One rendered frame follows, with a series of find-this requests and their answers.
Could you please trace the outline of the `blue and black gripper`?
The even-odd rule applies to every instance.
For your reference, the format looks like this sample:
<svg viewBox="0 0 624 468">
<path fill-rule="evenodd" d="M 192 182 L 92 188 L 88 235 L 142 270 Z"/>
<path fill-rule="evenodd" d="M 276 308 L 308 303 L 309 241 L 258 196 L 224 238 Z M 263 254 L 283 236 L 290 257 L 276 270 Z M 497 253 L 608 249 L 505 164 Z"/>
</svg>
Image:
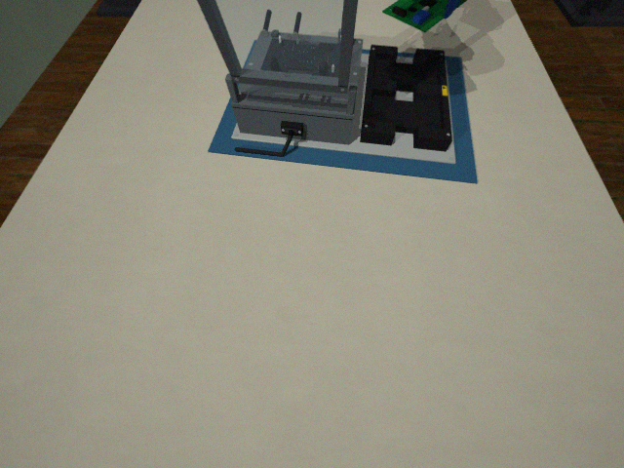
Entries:
<svg viewBox="0 0 624 468">
<path fill-rule="evenodd" d="M 452 14 L 459 2 L 460 0 L 448 0 L 444 19 L 447 19 Z"/>
</svg>

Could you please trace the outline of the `green circuit board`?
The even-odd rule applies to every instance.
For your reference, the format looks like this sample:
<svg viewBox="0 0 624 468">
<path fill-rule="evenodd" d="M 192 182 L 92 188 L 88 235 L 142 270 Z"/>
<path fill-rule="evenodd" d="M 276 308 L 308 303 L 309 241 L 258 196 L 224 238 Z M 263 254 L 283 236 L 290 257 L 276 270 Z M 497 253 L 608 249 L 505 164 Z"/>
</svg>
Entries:
<svg viewBox="0 0 624 468">
<path fill-rule="evenodd" d="M 382 13 L 426 32 L 444 18 L 447 2 L 448 0 L 398 0 Z"/>
</svg>

